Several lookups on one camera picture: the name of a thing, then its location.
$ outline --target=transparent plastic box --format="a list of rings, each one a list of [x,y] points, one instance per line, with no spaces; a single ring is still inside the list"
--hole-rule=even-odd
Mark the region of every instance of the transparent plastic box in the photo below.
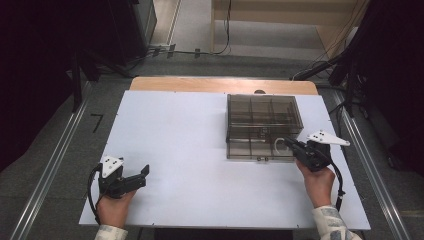
[[[277,138],[297,138],[303,129],[296,98],[278,95],[227,96],[227,158],[293,161]]]

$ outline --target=white table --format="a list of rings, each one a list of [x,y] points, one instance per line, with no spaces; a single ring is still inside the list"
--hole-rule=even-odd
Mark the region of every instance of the white table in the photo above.
[[[156,227],[315,228],[295,164],[226,159],[225,93],[127,91],[104,155],[124,157],[124,176],[150,164],[147,186],[127,224]],[[321,96],[297,95],[299,140],[319,129],[334,134]],[[350,229],[370,229],[339,146],[332,157],[344,178],[341,215]],[[337,196],[337,181],[332,199]],[[98,195],[97,181],[92,186]],[[96,224],[88,202],[80,224]]]

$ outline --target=wire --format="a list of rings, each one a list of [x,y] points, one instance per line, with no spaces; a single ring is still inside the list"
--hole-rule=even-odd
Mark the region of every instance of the wire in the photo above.
[[[331,89],[331,90],[336,90],[336,91],[346,92],[346,89],[344,89],[344,88],[342,88],[342,87],[334,87],[334,86],[320,85],[320,84],[315,84],[315,86],[316,86],[318,89]]]
[[[365,233],[364,233],[364,231],[362,231],[362,230],[361,230],[361,235],[362,235],[362,239],[363,239],[363,240],[367,240],[367,238],[365,237]]]
[[[298,72],[298,73],[296,73],[293,77],[292,77],[292,81],[293,81],[293,79],[294,79],[294,77],[295,76],[297,76],[298,74],[300,74],[300,73],[303,73],[303,72],[305,72],[305,71],[309,71],[309,70],[312,70],[313,68],[311,68],[310,66],[311,66],[311,64],[315,64],[316,62],[319,62],[319,61],[321,61],[321,59],[331,50],[331,49],[333,49],[333,48],[335,48],[340,42],[342,42],[342,41],[345,41],[348,37],[349,37],[349,34],[347,34],[344,38],[342,38],[342,39],[340,39],[339,41],[337,41],[337,39],[339,38],[339,36],[340,36],[340,34],[343,32],[343,30],[346,28],[346,26],[348,25],[348,23],[350,22],[351,24],[350,24],[350,27],[349,28],[351,28],[352,26],[353,26],[353,24],[355,23],[355,20],[358,18],[358,16],[359,16],[359,14],[357,14],[356,16],[355,16],[355,18],[353,18],[353,13],[354,13],[354,9],[356,8],[356,6],[358,5],[358,0],[356,0],[356,3],[355,3],[355,7],[352,9],[352,14],[350,15],[350,18],[349,18],[349,20],[345,23],[345,25],[343,26],[343,28],[339,31],[339,33],[337,34],[337,36],[336,36],[336,38],[334,39],[334,42],[333,42],[333,44],[332,45],[330,45],[330,47],[324,52],[324,53],[322,53],[321,55],[319,55],[317,58],[315,58],[315,60],[313,60],[313,61],[311,61],[307,66],[306,66],[306,70],[302,70],[302,71],[300,71],[300,72]],[[365,6],[366,4],[365,4],[365,2],[361,5],[361,7],[360,7],[360,9],[359,9],[359,11],[358,12],[361,12],[362,11],[362,9],[364,8],[364,6]]]
[[[343,113],[343,105],[337,110],[336,121],[337,121],[337,136],[342,138],[342,125],[341,125],[341,114]]]
[[[327,61],[317,61],[317,62],[315,62],[314,64],[312,64],[312,67],[311,68],[315,68],[315,65],[317,64],[317,63],[320,63],[320,62],[327,62]],[[328,72],[328,68],[327,69],[325,69],[324,70],[327,74],[328,74],[328,76],[330,76],[331,75],[331,73],[329,73]],[[317,74],[315,74],[315,76],[317,76],[319,79],[324,79],[323,77],[320,77],[319,75],[318,75],[318,73]]]
[[[87,184],[87,198],[88,198],[88,202],[90,203],[90,207],[91,207],[91,211],[93,212],[96,222],[100,225],[100,218],[99,215],[97,214],[97,204],[98,201],[96,203],[96,207],[93,204],[93,197],[91,196],[91,184],[93,183],[94,180],[94,175],[96,174],[96,172],[99,172],[102,168],[102,164],[99,163],[95,168],[93,168],[93,170],[91,170],[91,173],[88,177],[88,184]]]
[[[165,46],[153,46],[150,45],[148,48],[148,51],[146,53],[146,55],[144,57],[141,57],[139,59],[136,59],[135,61],[137,61],[133,66],[131,66],[130,68],[126,69],[125,71],[130,71],[132,69],[134,69],[136,66],[138,66],[144,59],[148,58],[148,57],[152,57],[155,56],[155,54],[162,54],[162,53],[184,53],[184,54],[195,54],[195,55],[221,55],[222,53],[225,52],[225,50],[227,50],[227,48],[230,49],[230,51],[227,53],[227,55],[231,52],[231,45],[230,45],[230,20],[231,20],[231,6],[232,6],[232,1],[230,0],[230,2],[228,3],[228,9],[227,9],[227,17],[224,20],[224,29],[227,35],[227,43],[224,47],[224,49],[222,49],[220,52],[190,52],[190,51],[169,51],[166,49]],[[102,74],[112,74],[114,73],[113,71],[105,71],[105,72],[101,72]]]
[[[343,195],[346,194],[343,191],[343,176],[342,176],[342,173],[340,172],[337,165],[334,163],[333,159],[331,159],[331,157],[328,157],[327,155],[323,154],[318,149],[314,149],[314,152],[318,153],[318,155],[320,155],[322,158],[326,159],[331,164],[331,166],[333,166],[333,168],[334,168],[334,173],[336,174],[337,180],[339,181],[339,190],[337,192],[338,196],[337,196],[337,201],[336,201],[336,209],[337,209],[337,211],[340,211],[340,207],[342,205],[342,200],[343,200]]]
[[[277,149],[277,142],[278,141],[284,141],[284,138],[277,138],[277,139],[275,139],[275,141],[274,141],[274,149],[275,149],[275,151],[278,153],[278,155],[281,155],[281,153],[278,151],[278,149]]]
[[[337,111],[339,108],[341,108],[343,106],[344,102],[340,103],[339,105],[337,105],[335,108],[333,108],[332,110],[330,110],[328,112],[328,115],[331,115],[334,111]]]

